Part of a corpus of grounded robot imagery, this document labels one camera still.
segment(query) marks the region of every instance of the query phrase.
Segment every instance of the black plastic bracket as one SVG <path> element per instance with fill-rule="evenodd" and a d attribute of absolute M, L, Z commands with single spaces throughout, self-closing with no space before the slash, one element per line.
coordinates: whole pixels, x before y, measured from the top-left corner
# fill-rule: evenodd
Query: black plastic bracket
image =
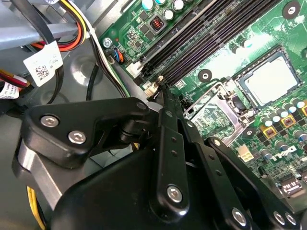
<path fill-rule="evenodd" d="M 131 140 L 138 142 L 150 123 L 146 122 L 149 113 L 149 108 L 136 98 L 37 106 L 25 114 L 21 137 L 29 149 L 62 167 L 75 168 L 95 150 L 99 153 L 111 147 L 121 149 Z M 56 117 L 59 124 L 43 125 L 41 118 L 46 115 Z M 69 133 L 75 130 L 84 133 L 84 143 L 69 140 Z"/>

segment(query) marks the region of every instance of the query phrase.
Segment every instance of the barcode label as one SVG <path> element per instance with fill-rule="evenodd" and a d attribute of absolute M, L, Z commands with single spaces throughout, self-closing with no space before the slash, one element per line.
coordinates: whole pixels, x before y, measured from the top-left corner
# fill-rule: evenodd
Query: barcode label
<path fill-rule="evenodd" d="M 33 54 L 24 64 L 32 75 L 38 87 L 42 86 L 55 75 L 55 70 L 63 65 L 61 53 L 56 41 L 45 45 L 45 47 Z"/>
<path fill-rule="evenodd" d="M 16 99 L 19 97 L 18 87 L 5 83 L 3 90 L 0 92 L 0 99 Z"/>

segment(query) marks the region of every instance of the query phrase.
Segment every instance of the motherboard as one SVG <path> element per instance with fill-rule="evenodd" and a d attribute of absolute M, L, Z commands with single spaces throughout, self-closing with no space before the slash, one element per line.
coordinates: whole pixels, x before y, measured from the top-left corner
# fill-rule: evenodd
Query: motherboard
<path fill-rule="evenodd" d="M 144 90 L 169 85 L 204 139 L 220 138 L 298 212 L 307 207 L 306 17 L 307 0 L 137 0 L 100 41 Z"/>

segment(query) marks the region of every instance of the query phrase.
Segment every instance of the metal screw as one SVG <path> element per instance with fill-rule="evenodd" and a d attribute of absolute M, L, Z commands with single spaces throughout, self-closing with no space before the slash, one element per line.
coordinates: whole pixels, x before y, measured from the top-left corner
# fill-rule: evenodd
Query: metal screw
<path fill-rule="evenodd" d="M 68 134 L 68 139 L 74 144 L 81 145 L 86 141 L 86 136 L 83 132 L 72 131 Z"/>
<path fill-rule="evenodd" d="M 221 142 L 219 142 L 217 139 L 214 139 L 213 142 L 214 142 L 217 146 L 221 146 Z"/>
<path fill-rule="evenodd" d="M 288 221 L 295 226 L 296 225 L 296 220 L 288 212 L 286 212 L 285 215 L 286 215 Z"/>
<path fill-rule="evenodd" d="M 190 126 L 191 128 L 194 127 L 194 124 L 193 124 L 192 122 L 190 122 L 190 121 L 187 121 L 187 124 L 188 124 L 188 126 Z"/>
<path fill-rule="evenodd" d="M 179 188 L 175 186 L 169 186 L 167 188 L 167 195 L 175 203 L 180 203 L 182 201 L 182 193 Z"/>
<path fill-rule="evenodd" d="M 242 226 L 245 227 L 247 222 L 246 222 L 246 218 L 245 216 L 242 214 L 242 212 L 237 209 L 236 207 L 234 207 L 232 209 L 232 216 L 234 217 L 234 219 Z"/>
<path fill-rule="evenodd" d="M 168 116 L 173 117 L 172 112 L 171 111 L 166 111 L 165 112 Z"/>
<path fill-rule="evenodd" d="M 202 78 L 203 78 L 204 80 L 207 80 L 207 79 L 209 78 L 209 75 L 208 75 L 207 73 L 204 73 L 204 74 L 202 75 Z"/>
<path fill-rule="evenodd" d="M 280 215 L 278 212 L 274 211 L 273 212 L 275 219 L 281 224 L 281 225 L 285 225 L 285 221 L 282 217 L 282 215 Z"/>
<path fill-rule="evenodd" d="M 295 7 L 295 6 L 292 6 L 292 7 L 290 7 L 290 9 L 288 10 L 288 14 L 292 15 L 292 14 L 295 13 L 295 11 L 296 11 L 296 7 Z"/>
<path fill-rule="evenodd" d="M 42 125 L 49 127 L 49 128 L 53 128 L 59 124 L 59 120 L 56 117 L 49 116 L 49 115 L 43 116 L 40 119 L 40 122 L 42 123 Z"/>
<path fill-rule="evenodd" d="M 104 46 L 104 48 L 108 49 L 111 48 L 113 45 L 112 40 L 109 37 L 104 38 L 104 40 L 102 41 L 102 44 Z"/>
<path fill-rule="evenodd" d="M 136 105 L 137 105 L 140 109 L 142 109 L 142 110 L 145 110 L 145 109 L 147 108 L 147 107 L 146 107 L 143 103 L 141 103 L 141 102 L 137 102 Z"/>

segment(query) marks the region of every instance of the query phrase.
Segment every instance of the orange wire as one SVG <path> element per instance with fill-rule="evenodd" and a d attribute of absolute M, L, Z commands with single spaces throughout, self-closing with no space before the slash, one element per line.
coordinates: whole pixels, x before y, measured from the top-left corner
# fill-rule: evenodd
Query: orange wire
<path fill-rule="evenodd" d="M 78 42 L 80 41 L 80 39 L 81 39 L 81 27 L 80 27 L 79 23 L 77 23 L 77 26 L 78 26 L 77 39 L 71 45 L 69 45 L 67 47 L 59 47 L 59 50 L 61 52 L 69 51 L 70 49 L 74 48 L 78 44 Z M 38 44 L 38 43 L 33 43 L 31 45 L 34 46 L 34 47 L 40 48 L 40 49 L 44 48 L 43 45 Z"/>

